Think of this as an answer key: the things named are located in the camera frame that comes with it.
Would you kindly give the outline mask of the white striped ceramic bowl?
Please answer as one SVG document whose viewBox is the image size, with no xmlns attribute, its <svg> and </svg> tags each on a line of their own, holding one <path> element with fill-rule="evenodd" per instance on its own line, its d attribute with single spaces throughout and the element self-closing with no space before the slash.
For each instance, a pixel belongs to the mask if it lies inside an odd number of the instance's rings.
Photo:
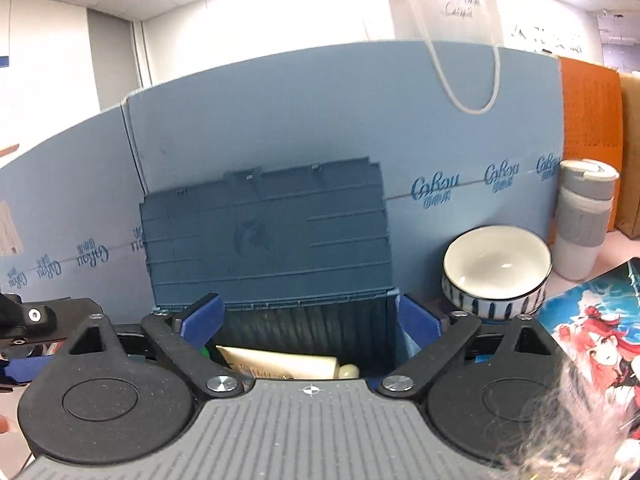
<svg viewBox="0 0 640 480">
<path fill-rule="evenodd" d="M 550 249 L 537 234 L 518 226 L 481 226 L 448 245 L 442 292 L 457 309 L 502 322 L 540 309 L 551 271 Z"/>
</svg>

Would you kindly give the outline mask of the cream tube bottle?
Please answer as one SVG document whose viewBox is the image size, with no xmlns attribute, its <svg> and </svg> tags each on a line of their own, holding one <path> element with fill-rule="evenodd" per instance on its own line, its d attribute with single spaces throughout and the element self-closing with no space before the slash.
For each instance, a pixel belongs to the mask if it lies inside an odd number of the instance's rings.
<svg viewBox="0 0 640 480">
<path fill-rule="evenodd" d="M 335 356 L 305 356 L 228 346 L 217 346 L 217 350 L 232 370 L 254 378 L 333 380 L 360 377 L 355 364 L 341 365 Z"/>
</svg>

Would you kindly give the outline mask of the large light blue carton left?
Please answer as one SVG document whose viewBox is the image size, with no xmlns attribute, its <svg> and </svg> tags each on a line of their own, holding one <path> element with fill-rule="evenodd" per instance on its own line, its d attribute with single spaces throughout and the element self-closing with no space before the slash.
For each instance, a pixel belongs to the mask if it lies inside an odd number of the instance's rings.
<svg viewBox="0 0 640 480">
<path fill-rule="evenodd" d="M 115 106 L 1 170 L 1 289 L 25 301 L 89 298 L 115 323 L 154 306 L 143 200 Z"/>
</svg>

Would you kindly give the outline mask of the dark blue plastic storage box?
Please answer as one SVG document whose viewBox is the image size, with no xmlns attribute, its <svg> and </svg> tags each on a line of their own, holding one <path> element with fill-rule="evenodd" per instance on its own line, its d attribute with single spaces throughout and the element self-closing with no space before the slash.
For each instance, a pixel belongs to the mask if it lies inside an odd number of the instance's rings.
<svg viewBox="0 0 640 480">
<path fill-rule="evenodd" d="M 333 356 L 363 376 L 397 361 L 380 166 L 365 158 L 242 171 L 140 207 L 154 301 L 224 303 L 223 346 Z"/>
</svg>

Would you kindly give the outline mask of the anime picture mat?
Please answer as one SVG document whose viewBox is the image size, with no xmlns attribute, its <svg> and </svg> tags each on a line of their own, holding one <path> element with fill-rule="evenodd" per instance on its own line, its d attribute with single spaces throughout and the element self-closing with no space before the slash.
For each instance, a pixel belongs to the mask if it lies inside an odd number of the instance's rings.
<svg viewBox="0 0 640 480">
<path fill-rule="evenodd" d="M 639 259 L 548 300 L 538 321 L 566 353 L 540 430 L 547 479 L 639 477 Z"/>
</svg>

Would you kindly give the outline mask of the grey white tumbler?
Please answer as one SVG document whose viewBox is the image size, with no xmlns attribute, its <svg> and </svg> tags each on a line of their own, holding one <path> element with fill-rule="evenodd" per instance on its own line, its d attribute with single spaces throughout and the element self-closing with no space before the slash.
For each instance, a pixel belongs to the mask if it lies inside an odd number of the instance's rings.
<svg viewBox="0 0 640 480">
<path fill-rule="evenodd" d="M 560 162 L 552 258 L 562 278 L 579 282 L 593 269 L 608 232 L 619 177 L 614 167 L 598 160 Z"/>
</svg>

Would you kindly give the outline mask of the light blue carton right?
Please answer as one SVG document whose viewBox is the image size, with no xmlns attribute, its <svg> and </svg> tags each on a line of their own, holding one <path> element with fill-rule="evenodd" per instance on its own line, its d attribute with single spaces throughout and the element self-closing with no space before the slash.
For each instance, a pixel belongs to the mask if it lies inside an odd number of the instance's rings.
<svg viewBox="0 0 640 480">
<path fill-rule="evenodd" d="M 393 282 L 435 296 L 442 255 L 485 224 L 547 236 L 563 151 L 556 58 L 507 48 L 362 42 L 254 58 L 127 101 L 145 191 L 367 157 L 382 169 Z"/>
</svg>

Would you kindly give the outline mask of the brown cardboard box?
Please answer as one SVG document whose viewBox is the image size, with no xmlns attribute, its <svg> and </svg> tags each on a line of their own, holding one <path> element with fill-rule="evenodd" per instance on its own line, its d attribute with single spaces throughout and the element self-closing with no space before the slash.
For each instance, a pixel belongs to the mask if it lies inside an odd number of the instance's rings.
<svg viewBox="0 0 640 480">
<path fill-rule="evenodd" d="M 623 166 L 620 172 L 616 226 L 626 237 L 639 237 L 640 86 L 639 78 L 620 74 L 623 100 Z"/>
</svg>

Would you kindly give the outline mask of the orange box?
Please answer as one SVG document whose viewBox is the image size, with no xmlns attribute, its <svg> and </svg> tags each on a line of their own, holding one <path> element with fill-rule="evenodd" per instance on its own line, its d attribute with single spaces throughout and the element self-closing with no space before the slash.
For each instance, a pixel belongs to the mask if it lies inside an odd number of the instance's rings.
<svg viewBox="0 0 640 480">
<path fill-rule="evenodd" d="M 594 159 L 623 166 L 620 75 L 601 65 L 559 58 L 563 97 L 563 159 Z"/>
</svg>

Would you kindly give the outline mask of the white paper shopping bag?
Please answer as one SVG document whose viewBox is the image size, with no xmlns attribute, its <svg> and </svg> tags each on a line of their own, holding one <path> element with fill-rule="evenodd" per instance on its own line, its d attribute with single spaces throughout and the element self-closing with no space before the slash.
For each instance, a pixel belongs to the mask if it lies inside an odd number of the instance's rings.
<svg viewBox="0 0 640 480">
<path fill-rule="evenodd" d="M 502 32 L 496 0 L 346 0 L 354 25 L 369 41 L 419 41 L 424 44 L 442 90 L 467 115 L 484 115 L 498 100 Z M 442 53 L 446 42 L 488 47 L 491 84 L 488 97 L 473 104 L 451 83 Z"/>
</svg>

